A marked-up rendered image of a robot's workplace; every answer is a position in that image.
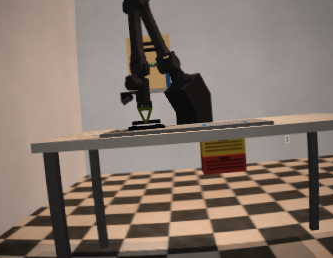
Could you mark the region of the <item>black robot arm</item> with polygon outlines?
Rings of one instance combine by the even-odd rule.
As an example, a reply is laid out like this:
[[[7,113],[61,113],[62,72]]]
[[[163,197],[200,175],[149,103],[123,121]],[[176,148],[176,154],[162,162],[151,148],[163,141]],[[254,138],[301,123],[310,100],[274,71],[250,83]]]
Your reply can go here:
[[[172,83],[170,83],[171,88],[175,90],[192,80],[192,77],[188,73],[185,74],[181,70],[179,58],[175,55],[174,51],[170,52],[167,48],[151,13],[149,1],[150,0],[124,0],[124,2],[122,2],[123,12],[128,14],[131,47],[131,75],[125,77],[125,87],[129,91],[134,91],[120,93],[121,102],[124,106],[134,99],[132,94],[135,93],[136,103],[144,102],[144,92],[142,90],[150,90],[149,79],[145,79],[145,76],[150,75],[150,67],[144,52],[141,19],[157,54],[155,58],[157,69],[161,74],[169,73],[172,81]],[[169,57],[163,58],[168,55]]]

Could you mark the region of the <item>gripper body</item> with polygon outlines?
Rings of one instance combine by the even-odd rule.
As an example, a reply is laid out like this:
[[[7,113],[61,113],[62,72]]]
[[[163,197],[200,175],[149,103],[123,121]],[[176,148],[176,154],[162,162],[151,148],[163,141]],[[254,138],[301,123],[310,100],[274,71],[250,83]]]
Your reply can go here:
[[[145,90],[142,90],[142,91],[144,92],[144,101],[145,102],[137,102],[137,108],[152,107],[152,101],[150,100],[150,91],[149,90],[146,90],[146,92],[145,92]]]

